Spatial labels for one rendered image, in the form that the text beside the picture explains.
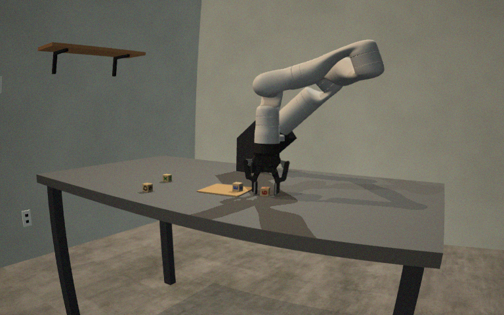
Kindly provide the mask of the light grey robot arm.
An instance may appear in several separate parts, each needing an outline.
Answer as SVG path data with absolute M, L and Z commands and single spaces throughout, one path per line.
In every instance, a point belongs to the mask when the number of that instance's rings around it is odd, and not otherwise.
M 258 75 L 253 90 L 262 98 L 256 110 L 254 143 L 285 141 L 283 135 L 288 135 L 343 86 L 372 79 L 384 70 L 376 42 L 363 40 L 308 62 Z M 307 87 L 313 84 L 323 92 Z M 303 87 L 306 88 L 280 110 L 283 91 Z

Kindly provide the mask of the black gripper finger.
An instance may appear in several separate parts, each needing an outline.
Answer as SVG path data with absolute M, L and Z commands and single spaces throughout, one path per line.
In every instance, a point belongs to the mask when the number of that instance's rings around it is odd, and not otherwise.
M 244 165 L 244 169 L 245 169 L 245 177 L 246 177 L 246 179 L 251 180 L 252 192 L 254 192 L 254 194 L 257 194 L 257 183 L 258 183 L 257 178 L 260 174 L 260 170 L 263 165 L 263 161 L 260 161 L 258 163 L 257 168 L 256 168 L 253 176 L 251 175 L 251 169 L 250 169 L 251 163 L 252 163 L 252 159 L 245 159 L 243 161 L 243 165 Z M 257 172 L 257 170 L 258 170 L 258 172 Z
M 269 166 L 270 171 L 272 173 L 272 176 L 274 177 L 274 180 L 275 180 L 275 183 L 274 183 L 274 195 L 275 196 L 277 196 L 277 194 L 280 191 L 280 182 L 285 181 L 285 179 L 287 178 L 286 175 L 287 175 L 287 172 L 288 172 L 288 169 L 289 169 L 289 161 L 280 160 L 280 163 L 281 163 L 282 168 L 283 168 L 282 177 L 279 177 L 278 171 L 277 171 L 277 169 L 274 169 L 274 166 L 273 166 L 272 162 L 271 161 L 268 162 L 268 166 Z

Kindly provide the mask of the tan flat mat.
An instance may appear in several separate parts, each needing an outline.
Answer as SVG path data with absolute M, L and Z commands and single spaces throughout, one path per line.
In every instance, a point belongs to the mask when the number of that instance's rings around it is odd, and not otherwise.
M 212 186 L 208 186 L 208 187 L 203 188 L 201 190 L 197 190 L 197 192 L 201 192 L 201 193 L 216 194 L 216 195 L 222 195 L 222 196 L 232 196 L 232 197 L 239 197 L 239 196 L 244 195 L 250 191 L 252 191 L 252 187 L 244 186 L 243 191 L 235 192 L 235 191 L 232 191 L 232 185 L 227 185 L 227 184 L 214 184 Z

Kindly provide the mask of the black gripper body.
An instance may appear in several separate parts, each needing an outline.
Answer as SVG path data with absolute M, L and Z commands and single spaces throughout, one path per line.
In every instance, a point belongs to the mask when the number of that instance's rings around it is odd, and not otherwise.
M 261 155 L 264 154 L 264 155 Z M 257 167 L 263 161 L 260 172 L 271 173 L 268 162 L 271 161 L 274 169 L 280 164 L 280 144 L 259 144 L 254 143 L 254 156 L 252 162 Z

